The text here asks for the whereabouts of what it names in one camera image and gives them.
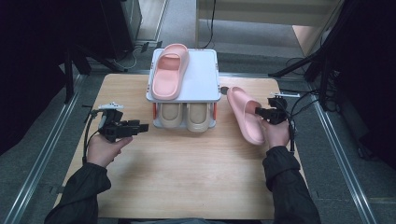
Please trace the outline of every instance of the shoe rack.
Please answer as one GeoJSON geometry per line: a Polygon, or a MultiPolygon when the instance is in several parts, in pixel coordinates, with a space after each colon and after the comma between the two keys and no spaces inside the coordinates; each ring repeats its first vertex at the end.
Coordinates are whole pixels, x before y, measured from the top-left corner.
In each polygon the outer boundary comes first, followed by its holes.
{"type": "Polygon", "coordinates": [[[216,106],[221,97],[217,53],[213,49],[189,49],[190,61],[183,77],[180,94],[175,100],[164,101],[155,99],[151,94],[157,59],[162,51],[163,49],[155,49],[153,52],[146,93],[148,101],[153,103],[154,126],[163,128],[159,119],[163,103],[183,104],[183,120],[177,127],[179,129],[187,129],[187,104],[207,103],[210,109],[209,128],[215,127],[216,106]]]}

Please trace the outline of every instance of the metal track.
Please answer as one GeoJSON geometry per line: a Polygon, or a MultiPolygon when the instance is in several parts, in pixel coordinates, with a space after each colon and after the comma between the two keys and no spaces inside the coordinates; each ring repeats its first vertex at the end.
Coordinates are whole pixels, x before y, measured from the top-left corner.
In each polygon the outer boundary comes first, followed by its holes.
{"type": "MultiPolygon", "coordinates": [[[[308,89],[313,90],[315,87],[308,84],[308,89]]],[[[317,100],[317,96],[311,95],[313,101],[317,100]]],[[[332,122],[327,113],[325,113],[318,102],[315,103],[315,109],[318,112],[319,119],[323,125],[323,128],[329,138],[330,144],[332,146],[332,151],[337,159],[338,165],[340,166],[341,172],[344,176],[346,184],[349,188],[350,194],[353,201],[356,204],[359,214],[361,215],[361,220],[363,223],[371,224],[378,223],[375,219],[373,210],[367,201],[366,195],[363,192],[361,183],[356,177],[348,159],[345,151],[338,139],[338,136],[332,126],[332,122]]]]}
{"type": "Polygon", "coordinates": [[[23,183],[21,190],[18,194],[17,199],[15,200],[12,208],[8,212],[6,219],[3,223],[19,223],[21,217],[26,209],[27,204],[32,198],[33,193],[35,192],[35,188],[40,180],[41,176],[44,173],[44,170],[47,166],[48,161],[50,160],[50,155],[52,154],[53,149],[55,148],[58,139],[64,130],[64,125],[70,117],[70,113],[73,110],[78,95],[79,90],[81,89],[82,84],[84,83],[86,76],[78,75],[75,81],[75,93],[70,100],[68,105],[64,105],[59,117],[57,118],[49,137],[47,138],[46,143],[41,148],[40,154],[35,160],[35,164],[32,167],[29,175],[27,176],[25,182],[23,183]]]}

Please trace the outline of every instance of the hand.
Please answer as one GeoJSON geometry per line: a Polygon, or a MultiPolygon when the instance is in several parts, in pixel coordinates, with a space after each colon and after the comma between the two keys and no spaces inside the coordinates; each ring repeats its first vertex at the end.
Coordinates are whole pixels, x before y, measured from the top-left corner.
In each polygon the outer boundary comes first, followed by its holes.
{"type": "Polygon", "coordinates": [[[285,147],[290,140],[289,122],[283,121],[277,125],[270,124],[267,120],[262,119],[262,126],[265,128],[266,139],[269,148],[285,147]]]}
{"type": "Polygon", "coordinates": [[[107,167],[114,158],[121,154],[121,149],[131,143],[132,137],[122,138],[120,141],[110,143],[104,136],[93,136],[88,144],[87,162],[107,167]]]}

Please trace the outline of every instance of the black sleeve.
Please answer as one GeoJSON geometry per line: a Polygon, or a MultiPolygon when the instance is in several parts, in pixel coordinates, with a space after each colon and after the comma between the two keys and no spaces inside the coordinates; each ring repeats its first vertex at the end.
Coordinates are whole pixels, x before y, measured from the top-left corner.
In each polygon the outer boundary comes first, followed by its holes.
{"type": "Polygon", "coordinates": [[[67,181],[62,199],[47,215],[45,223],[97,223],[97,194],[110,189],[107,169],[85,163],[67,181]]]}
{"type": "Polygon", "coordinates": [[[262,161],[266,185],[273,192],[274,223],[320,223],[308,188],[301,176],[300,163],[286,147],[273,147],[262,161]]]}

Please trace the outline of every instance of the forearm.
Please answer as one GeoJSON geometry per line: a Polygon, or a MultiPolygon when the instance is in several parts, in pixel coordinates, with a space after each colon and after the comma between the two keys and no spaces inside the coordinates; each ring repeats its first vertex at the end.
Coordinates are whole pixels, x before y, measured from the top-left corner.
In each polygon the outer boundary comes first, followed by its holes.
{"type": "Polygon", "coordinates": [[[275,223],[320,223],[294,156],[285,147],[273,147],[262,164],[267,188],[273,192],[275,223]]]}
{"type": "Polygon", "coordinates": [[[45,223],[97,223],[97,194],[110,189],[107,170],[86,163],[64,187],[62,199],[46,217],[45,223]]]}

